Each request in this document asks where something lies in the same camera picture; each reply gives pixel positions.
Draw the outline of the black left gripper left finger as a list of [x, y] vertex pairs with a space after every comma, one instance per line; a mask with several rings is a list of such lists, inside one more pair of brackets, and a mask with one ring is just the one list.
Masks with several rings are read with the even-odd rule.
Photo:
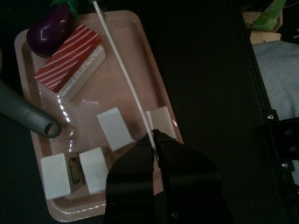
[[145, 136], [110, 169], [104, 224], [158, 224], [154, 171], [154, 149]]

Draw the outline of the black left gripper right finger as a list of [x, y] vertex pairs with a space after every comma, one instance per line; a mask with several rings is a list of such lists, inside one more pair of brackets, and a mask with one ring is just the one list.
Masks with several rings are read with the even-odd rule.
[[154, 140], [170, 224], [235, 224], [211, 160], [158, 129]]

